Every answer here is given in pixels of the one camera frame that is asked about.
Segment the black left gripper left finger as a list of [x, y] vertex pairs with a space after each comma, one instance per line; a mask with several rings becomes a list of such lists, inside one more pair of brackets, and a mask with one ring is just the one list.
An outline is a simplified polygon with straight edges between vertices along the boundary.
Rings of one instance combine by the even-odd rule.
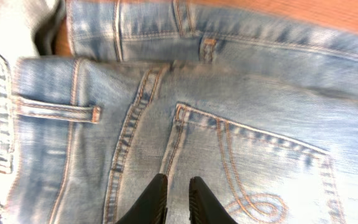
[[165, 174], [157, 174], [129, 211], [116, 224], [165, 224], [167, 216], [167, 185]]

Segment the long blue denim jeans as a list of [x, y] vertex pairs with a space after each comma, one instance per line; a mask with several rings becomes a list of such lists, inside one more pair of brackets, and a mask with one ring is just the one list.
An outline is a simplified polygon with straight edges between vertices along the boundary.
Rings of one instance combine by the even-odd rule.
[[358, 35], [183, 1], [71, 1], [72, 56], [22, 59], [11, 223], [114, 223], [155, 174], [238, 223], [358, 223]]

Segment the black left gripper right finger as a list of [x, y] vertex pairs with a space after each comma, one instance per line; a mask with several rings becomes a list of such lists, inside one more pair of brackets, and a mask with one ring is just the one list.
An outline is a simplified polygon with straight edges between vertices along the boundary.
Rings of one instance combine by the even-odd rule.
[[190, 179], [189, 210], [191, 224], [237, 224], [198, 176]]

